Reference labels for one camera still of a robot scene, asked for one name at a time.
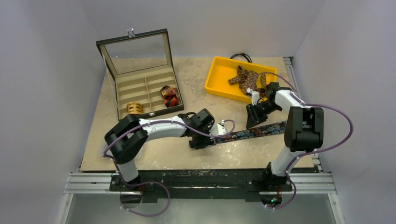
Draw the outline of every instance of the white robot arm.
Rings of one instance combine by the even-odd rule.
[[[253,99],[247,106],[247,128],[264,122],[274,110],[288,114],[284,134],[285,147],[278,157],[269,164],[270,175],[285,177],[299,161],[299,155],[320,148],[323,143],[323,109],[305,106],[290,88],[279,87],[278,83],[266,86],[266,101],[257,103]]]
[[[215,139],[208,135],[219,136],[227,133],[224,124],[223,121],[216,124],[207,109],[160,120],[139,119],[129,114],[105,135],[106,143],[109,146],[112,144],[105,153],[114,158],[123,178],[129,182],[138,176],[134,158],[145,142],[165,137],[192,137],[189,141],[190,147],[201,149],[216,144]],[[131,132],[130,136],[116,141],[127,131]]]

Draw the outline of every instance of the white enclosure wall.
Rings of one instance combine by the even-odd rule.
[[[395,12],[394,0],[328,0],[293,60],[303,98],[355,124],[346,144],[321,156],[349,224],[396,220]],[[347,131],[326,111],[324,146]]]
[[[53,224],[103,80],[79,0],[0,3],[0,223]]]
[[[167,28],[173,56],[293,56],[325,0],[82,0],[100,39]]]

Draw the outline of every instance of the plastic tray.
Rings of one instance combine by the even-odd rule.
[[[277,73],[276,68],[271,68],[263,65],[233,60],[225,57],[214,57],[208,78],[205,82],[205,89],[208,93],[222,96],[226,98],[236,99],[251,103],[251,99],[245,96],[238,87],[238,83],[230,85],[229,79],[237,75],[237,68],[241,66],[246,70],[253,70],[257,73],[269,71]],[[276,76],[266,74],[267,83],[276,82]],[[257,87],[264,87],[260,83],[260,78],[257,79]]]

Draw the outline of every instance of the beige table surface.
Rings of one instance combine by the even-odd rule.
[[[281,57],[252,58],[256,64],[278,69],[287,78]],[[213,58],[173,58],[175,74],[184,101],[183,112],[199,112],[206,108],[215,117],[216,123],[222,119],[233,119],[236,131],[244,130],[247,120],[246,103],[207,94],[204,88]],[[169,118],[182,112],[171,113],[153,119]],[[272,124],[287,119],[283,112],[276,111],[260,124]],[[117,124],[117,110],[114,91],[106,75],[88,141],[85,148],[81,171],[110,171],[115,166],[102,153],[107,146],[104,135]],[[209,168],[264,168],[273,161],[284,146],[283,134],[217,144],[201,150],[189,148],[189,138],[163,138],[147,142],[140,158],[135,158],[138,169],[209,169]],[[309,156],[303,157],[296,167],[313,167]]]

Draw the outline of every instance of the metal clasp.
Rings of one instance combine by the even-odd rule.
[[[129,37],[133,37],[133,36],[135,36],[135,33],[134,33],[134,29],[127,29],[127,32],[128,32],[128,36]]]

